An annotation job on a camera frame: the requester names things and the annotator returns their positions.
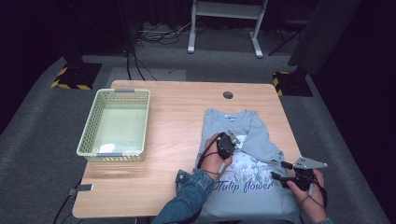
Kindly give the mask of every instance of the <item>denim sleeve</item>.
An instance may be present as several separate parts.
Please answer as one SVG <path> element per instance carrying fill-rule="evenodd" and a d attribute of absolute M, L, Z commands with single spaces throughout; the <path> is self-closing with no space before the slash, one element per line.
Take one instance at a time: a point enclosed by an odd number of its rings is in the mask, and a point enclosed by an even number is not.
<path fill-rule="evenodd" d="M 169 201 L 152 224 L 178 222 L 193 217 L 207 201 L 215 181 L 205 171 L 194 169 L 192 175 L 179 170 L 177 196 Z"/>
<path fill-rule="evenodd" d="M 331 218 L 326 218 L 323 221 L 318 222 L 318 224 L 334 224 Z"/>

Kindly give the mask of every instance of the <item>hand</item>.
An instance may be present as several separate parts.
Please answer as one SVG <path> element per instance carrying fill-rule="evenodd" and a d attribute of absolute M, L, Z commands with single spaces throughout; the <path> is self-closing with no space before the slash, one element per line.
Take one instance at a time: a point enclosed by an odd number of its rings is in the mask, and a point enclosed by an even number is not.
<path fill-rule="evenodd" d="M 314 169 L 314 176 L 319 184 L 324 187 L 323 174 L 319 170 Z M 312 195 L 309 195 L 308 191 L 300 190 L 292 181 L 288 181 L 288 185 L 294 194 L 297 204 L 311 218 L 311 223 L 318 223 L 327 218 L 323 197 L 317 185 L 314 186 Z"/>
<path fill-rule="evenodd" d="M 213 140 L 216 139 L 218 133 L 215 133 L 210 139 L 206 140 L 205 148 L 207 148 Z M 221 176 L 224 174 L 225 170 L 231 163 L 233 162 L 233 156 L 228 158 L 227 160 L 223 160 L 223 158 L 219 155 L 218 146 L 216 142 L 210 147 L 210 149 L 206 152 L 206 156 L 204 161 L 202 162 L 201 169 L 206 171 L 210 177 L 212 177 L 215 181 L 219 180 Z M 225 162 L 225 166 L 222 169 L 221 174 L 218 174 L 220 166 Z"/>

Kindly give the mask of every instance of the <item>green plastic basket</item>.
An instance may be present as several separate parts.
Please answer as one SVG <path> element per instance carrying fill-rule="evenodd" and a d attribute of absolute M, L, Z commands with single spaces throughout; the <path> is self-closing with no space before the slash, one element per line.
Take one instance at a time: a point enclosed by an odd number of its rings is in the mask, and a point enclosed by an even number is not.
<path fill-rule="evenodd" d="M 143 161 L 149 90 L 101 89 L 78 144 L 88 161 Z"/>

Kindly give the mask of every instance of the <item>gray t-shirt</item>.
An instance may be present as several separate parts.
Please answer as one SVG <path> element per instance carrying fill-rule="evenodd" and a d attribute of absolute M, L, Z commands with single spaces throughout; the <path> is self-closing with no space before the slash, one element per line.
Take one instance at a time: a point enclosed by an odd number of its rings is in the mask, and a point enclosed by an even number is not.
<path fill-rule="evenodd" d="M 300 210 L 289 189 L 271 177 L 271 171 L 286 176 L 280 166 L 283 152 L 268 140 L 265 124 L 255 111 L 226 113 L 210 108 L 205 113 L 203 136 L 197 161 L 205 142 L 214 133 L 228 130 L 238 138 L 233 163 L 203 206 L 198 220 L 283 219 L 300 223 Z"/>

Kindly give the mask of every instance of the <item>metal stand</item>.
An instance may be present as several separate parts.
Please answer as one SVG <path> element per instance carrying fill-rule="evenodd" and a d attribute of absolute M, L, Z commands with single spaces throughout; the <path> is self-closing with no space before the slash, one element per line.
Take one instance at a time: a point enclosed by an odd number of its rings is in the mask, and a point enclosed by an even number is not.
<path fill-rule="evenodd" d="M 262 25 L 262 18 L 264 16 L 267 3 L 268 0 L 263 0 L 261 6 L 245 6 L 237 4 L 200 2 L 194 0 L 191 9 L 191 30 L 187 52 L 194 53 L 195 51 L 195 20 L 197 15 L 227 17 L 257 21 L 254 32 L 249 32 L 249 37 L 251 39 L 251 43 L 253 44 L 256 56 L 258 58 L 262 58 L 262 49 L 260 48 L 259 42 L 257 41 L 257 34 L 259 33 L 260 26 Z"/>

